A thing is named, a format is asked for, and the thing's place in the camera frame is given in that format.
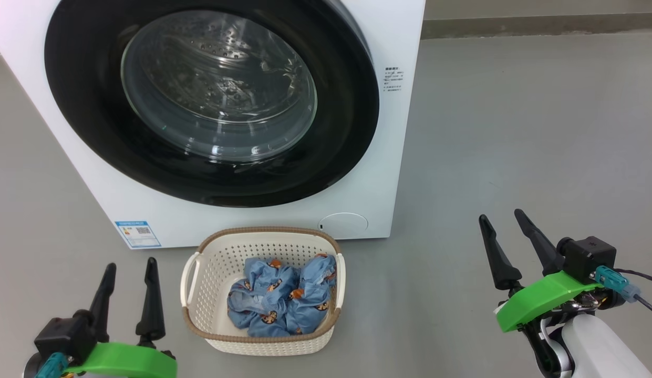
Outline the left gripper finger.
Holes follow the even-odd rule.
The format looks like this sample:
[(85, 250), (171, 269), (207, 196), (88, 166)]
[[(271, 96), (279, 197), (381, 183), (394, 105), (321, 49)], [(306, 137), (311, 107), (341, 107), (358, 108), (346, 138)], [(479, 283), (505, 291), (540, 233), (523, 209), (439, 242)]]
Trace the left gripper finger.
[(107, 325), (110, 296), (113, 294), (115, 289), (116, 270), (117, 266), (115, 263), (112, 262), (107, 265), (89, 309), (94, 318), (92, 321), (92, 328), (95, 337), (97, 338), (97, 342), (100, 343), (108, 343), (110, 341)]
[(165, 329), (158, 263), (153, 257), (147, 261), (144, 282), (146, 294), (141, 319), (136, 325), (136, 335), (139, 337), (138, 346), (155, 347), (154, 342), (164, 338), (167, 330)]

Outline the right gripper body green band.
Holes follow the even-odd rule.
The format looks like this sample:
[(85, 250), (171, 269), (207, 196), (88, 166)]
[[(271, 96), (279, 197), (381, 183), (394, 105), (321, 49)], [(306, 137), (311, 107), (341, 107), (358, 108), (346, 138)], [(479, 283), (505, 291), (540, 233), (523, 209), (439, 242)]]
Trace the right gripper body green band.
[(551, 338), (549, 324), (566, 313), (563, 305), (584, 293), (601, 289), (597, 283), (583, 284), (558, 272), (523, 287), (518, 270), (495, 275), (495, 287), (508, 292), (508, 300), (499, 304), (495, 314), (502, 332), (521, 332), (530, 343), (535, 361), (544, 378), (570, 378), (573, 366), (566, 348)]

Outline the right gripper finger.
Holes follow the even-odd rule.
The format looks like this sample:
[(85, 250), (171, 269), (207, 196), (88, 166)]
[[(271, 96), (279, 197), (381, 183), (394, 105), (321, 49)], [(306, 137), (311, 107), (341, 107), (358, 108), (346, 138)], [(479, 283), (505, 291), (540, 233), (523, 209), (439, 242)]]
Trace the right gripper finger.
[(520, 271), (513, 267), (497, 241), (496, 230), (485, 214), (479, 217), (485, 253), (491, 268), (492, 280), (497, 290), (520, 290)]
[(560, 272), (563, 269), (564, 257), (558, 253), (555, 246), (523, 210), (515, 209), (514, 215), (522, 233), (532, 243), (538, 260), (542, 264), (542, 275), (546, 277), (547, 275)]

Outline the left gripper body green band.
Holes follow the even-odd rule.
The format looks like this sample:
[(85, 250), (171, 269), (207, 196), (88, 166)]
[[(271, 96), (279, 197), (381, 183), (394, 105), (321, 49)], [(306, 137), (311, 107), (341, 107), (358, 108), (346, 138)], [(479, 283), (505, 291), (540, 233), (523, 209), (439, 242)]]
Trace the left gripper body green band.
[(126, 378), (177, 378), (176, 359), (143, 346), (125, 343), (98, 343), (83, 364), (69, 366), (65, 373), (86, 372)]

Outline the blue cartoon print clothes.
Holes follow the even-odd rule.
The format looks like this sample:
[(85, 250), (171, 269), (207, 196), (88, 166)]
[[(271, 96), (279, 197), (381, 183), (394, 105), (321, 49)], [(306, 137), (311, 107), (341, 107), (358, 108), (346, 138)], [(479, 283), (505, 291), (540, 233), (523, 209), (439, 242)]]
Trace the blue cartoon print clothes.
[(282, 338), (313, 333), (330, 311), (336, 283), (333, 255), (318, 254), (303, 268), (277, 259), (249, 258), (244, 278), (228, 292), (227, 315), (249, 337)]

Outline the round black glass washer door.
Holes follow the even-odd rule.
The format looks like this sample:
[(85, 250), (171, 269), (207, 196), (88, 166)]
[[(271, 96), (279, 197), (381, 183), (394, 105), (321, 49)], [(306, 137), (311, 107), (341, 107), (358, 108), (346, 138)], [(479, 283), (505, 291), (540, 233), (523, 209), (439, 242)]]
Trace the round black glass washer door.
[(194, 203), (307, 198), (378, 127), (373, 58), (339, 0), (61, 0), (45, 69), (98, 157)]

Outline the cream basket with brown rim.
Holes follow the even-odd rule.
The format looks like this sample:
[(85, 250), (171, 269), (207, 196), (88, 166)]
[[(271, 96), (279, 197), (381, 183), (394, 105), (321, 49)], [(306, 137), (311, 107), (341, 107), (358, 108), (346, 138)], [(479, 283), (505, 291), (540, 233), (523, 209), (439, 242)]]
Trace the cream basket with brown rim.
[[(282, 338), (249, 337), (227, 315), (231, 286), (244, 278), (249, 258), (277, 259), (303, 268), (318, 254), (335, 256), (336, 283), (330, 311), (313, 333)], [(347, 271), (339, 244), (329, 235), (291, 227), (221, 230), (205, 239), (181, 277), (181, 306), (189, 330), (216, 350), (244, 356), (284, 357), (320, 351), (331, 339), (344, 303)]]

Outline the white front-load washing machine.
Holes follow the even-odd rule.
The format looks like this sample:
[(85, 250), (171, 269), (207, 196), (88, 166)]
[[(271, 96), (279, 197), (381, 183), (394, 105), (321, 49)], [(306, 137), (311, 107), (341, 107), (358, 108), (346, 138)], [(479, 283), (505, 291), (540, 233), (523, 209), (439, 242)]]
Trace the white front-load washing machine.
[(55, 102), (45, 69), (47, 29), (61, 0), (0, 0), (0, 53), (116, 230), (115, 221), (146, 221), (160, 248), (198, 246), (218, 230), (250, 226), (316, 229), (336, 239), (386, 238), (395, 211), (426, 0), (339, 1), (356, 21), (373, 58), (378, 127), (364, 156), (342, 179), (307, 198), (275, 206), (222, 207), (182, 200), (134, 181), (88, 148)]

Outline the blue energy label sticker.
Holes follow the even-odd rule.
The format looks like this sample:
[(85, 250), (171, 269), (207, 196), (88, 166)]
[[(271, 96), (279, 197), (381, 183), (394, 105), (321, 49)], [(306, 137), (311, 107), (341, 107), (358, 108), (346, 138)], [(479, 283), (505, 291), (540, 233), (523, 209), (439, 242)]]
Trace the blue energy label sticker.
[(146, 221), (115, 221), (115, 226), (130, 249), (162, 247)]

